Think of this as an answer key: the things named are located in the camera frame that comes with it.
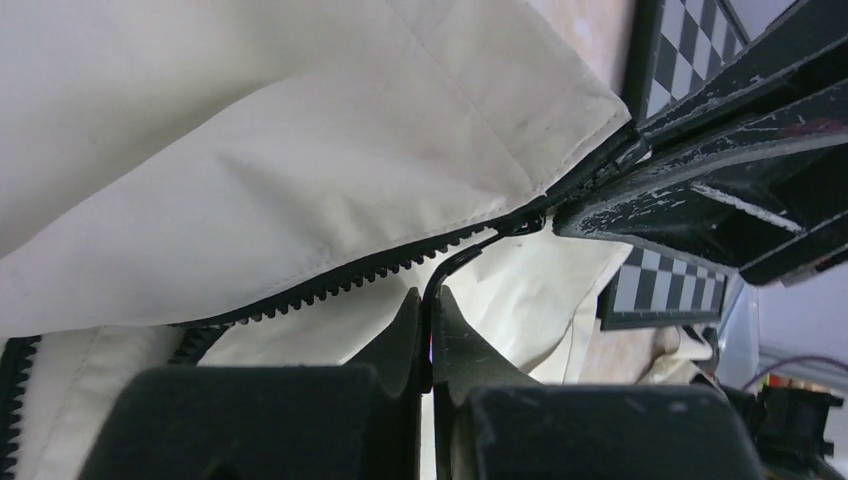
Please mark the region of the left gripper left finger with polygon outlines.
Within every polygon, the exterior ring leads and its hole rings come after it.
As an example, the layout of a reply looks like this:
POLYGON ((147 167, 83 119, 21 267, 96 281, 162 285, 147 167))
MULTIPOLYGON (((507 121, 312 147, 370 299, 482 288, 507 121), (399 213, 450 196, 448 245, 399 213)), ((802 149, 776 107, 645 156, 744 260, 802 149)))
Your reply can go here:
POLYGON ((84 479, 415 479, 421 297, 339 366, 144 371, 118 396, 84 479))

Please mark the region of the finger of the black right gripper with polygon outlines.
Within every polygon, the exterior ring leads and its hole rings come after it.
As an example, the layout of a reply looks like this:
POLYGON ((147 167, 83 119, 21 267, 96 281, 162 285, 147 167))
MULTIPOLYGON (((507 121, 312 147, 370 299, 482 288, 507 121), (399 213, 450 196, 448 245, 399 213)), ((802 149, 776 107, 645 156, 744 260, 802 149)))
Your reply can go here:
POLYGON ((847 163, 847 4, 798 1, 693 93, 642 122, 626 166, 847 163))

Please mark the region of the beige zip jacket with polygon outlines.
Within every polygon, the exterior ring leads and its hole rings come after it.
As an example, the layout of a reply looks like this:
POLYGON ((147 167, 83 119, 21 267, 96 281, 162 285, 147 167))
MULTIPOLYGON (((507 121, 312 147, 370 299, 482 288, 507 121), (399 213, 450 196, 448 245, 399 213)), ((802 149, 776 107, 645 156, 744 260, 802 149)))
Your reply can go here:
POLYGON ((1 475, 137 373, 339 364, 623 127, 631 1, 5 1, 1 475))

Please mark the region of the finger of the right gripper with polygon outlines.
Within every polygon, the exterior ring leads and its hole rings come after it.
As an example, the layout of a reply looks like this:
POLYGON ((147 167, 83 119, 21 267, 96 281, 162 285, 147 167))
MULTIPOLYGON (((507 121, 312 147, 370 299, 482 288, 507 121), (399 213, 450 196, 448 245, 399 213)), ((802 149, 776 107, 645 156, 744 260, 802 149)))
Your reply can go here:
POLYGON ((648 166, 562 208, 563 237, 624 242, 766 285, 847 259, 847 163, 648 166))

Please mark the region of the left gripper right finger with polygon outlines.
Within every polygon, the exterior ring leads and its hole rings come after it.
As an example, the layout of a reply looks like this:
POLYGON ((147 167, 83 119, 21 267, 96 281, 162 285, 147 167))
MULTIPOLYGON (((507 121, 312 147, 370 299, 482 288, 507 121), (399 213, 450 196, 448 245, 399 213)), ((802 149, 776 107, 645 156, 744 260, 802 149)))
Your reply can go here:
POLYGON ((430 303, 440 479, 761 479, 745 426, 701 385, 546 385, 430 303))

